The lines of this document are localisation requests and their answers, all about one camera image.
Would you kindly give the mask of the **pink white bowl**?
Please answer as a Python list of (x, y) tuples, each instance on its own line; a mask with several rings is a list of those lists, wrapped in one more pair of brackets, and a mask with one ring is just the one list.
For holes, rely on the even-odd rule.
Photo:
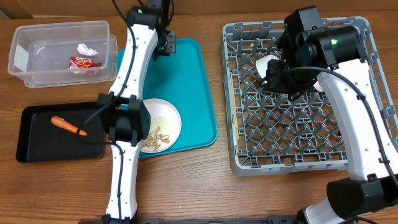
[(320, 84), (319, 84), (318, 81), (316, 81), (316, 82), (314, 83), (313, 87), (314, 87), (314, 89), (316, 89), (316, 91), (318, 91), (318, 92), (321, 92), (321, 93), (324, 92), (323, 88), (320, 86)]

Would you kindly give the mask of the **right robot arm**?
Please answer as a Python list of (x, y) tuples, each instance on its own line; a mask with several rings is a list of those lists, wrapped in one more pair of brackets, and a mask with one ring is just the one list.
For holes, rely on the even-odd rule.
[(319, 85), (329, 99), (348, 160), (349, 176), (328, 183), (321, 202), (298, 212), (296, 223), (352, 223), (397, 204), (397, 150), (371, 87), (368, 53), (353, 26), (327, 28), (316, 7), (284, 21), (281, 58), (256, 64), (260, 86), (295, 101)]

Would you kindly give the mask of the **white tissue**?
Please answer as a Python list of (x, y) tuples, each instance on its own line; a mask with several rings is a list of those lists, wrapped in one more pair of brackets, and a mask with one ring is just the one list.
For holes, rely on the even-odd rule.
[(95, 49), (89, 48), (86, 44), (78, 44), (77, 51), (84, 56), (97, 56), (98, 52)]

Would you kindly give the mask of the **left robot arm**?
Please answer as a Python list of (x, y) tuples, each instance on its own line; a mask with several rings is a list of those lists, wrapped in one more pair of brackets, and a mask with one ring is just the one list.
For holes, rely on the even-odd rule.
[(111, 194), (100, 223), (135, 223), (139, 153), (149, 134), (150, 114), (143, 102), (149, 62), (175, 52), (175, 33), (168, 30), (173, 1), (147, 1), (121, 17), (127, 25), (124, 55), (108, 94), (97, 103), (113, 155)]

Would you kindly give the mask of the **red snack wrapper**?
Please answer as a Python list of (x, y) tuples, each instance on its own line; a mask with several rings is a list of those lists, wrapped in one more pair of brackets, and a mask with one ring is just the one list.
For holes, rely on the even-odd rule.
[(95, 63), (92, 59), (84, 58), (84, 57), (76, 57), (71, 56), (68, 64), (69, 70), (78, 70), (84, 68), (90, 68), (90, 70), (83, 71), (83, 72), (75, 72), (76, 74), (81, 75), (93, 75), (96, 73), (96, 70), (92, 70), (92, 68), (101, 67), (102, 63)]

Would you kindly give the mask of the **orange carrot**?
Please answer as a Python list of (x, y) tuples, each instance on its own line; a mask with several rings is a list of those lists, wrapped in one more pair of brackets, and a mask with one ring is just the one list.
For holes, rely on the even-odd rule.
[(79, 134), (80, 136), (88, 135), (84, 130), (79, 129), (78, 127), (58, 116), (53, 116), (51, 118), (51, 123), (56, 127), (62, 128), (74, 134)]

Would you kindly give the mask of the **wooden chopstick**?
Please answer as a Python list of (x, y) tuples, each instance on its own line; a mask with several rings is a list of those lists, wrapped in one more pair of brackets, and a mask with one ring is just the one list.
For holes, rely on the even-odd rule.
[(236, 110), (236, 100), (235, 100), (235, 90), (234, 90), (234, 83), (233, 83), (233, 74), (230, 73), (231, 79), (231, 92), (233, 98), (233, 114), (234, 114), (234, 125), (235, 125), (235, 133), (236, 133), (236, 153), (239, 154), (239, 128), (238, 128), (238, 119), (237, 119), (237, 110)]

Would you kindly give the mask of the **white plate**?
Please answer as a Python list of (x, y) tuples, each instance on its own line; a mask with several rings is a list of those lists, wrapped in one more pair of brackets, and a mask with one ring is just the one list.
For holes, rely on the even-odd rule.
[(144, 100), (150, 113), (150, 130), (141, 152), (155, 154), (172, 147), (182, 130), (180, 113), (168, 101), (152, 98)]

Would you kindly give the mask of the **teal serving tray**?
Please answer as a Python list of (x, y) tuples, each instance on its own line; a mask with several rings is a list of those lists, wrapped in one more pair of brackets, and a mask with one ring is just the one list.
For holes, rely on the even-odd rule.
[(143, 99), (158, 98), (180, 113), (182, 130), (176, 142), (160, 155), (212, 145), (218, 137), (213, 101), (200, 44), (176, 40), (176, 52), (150, 60)]

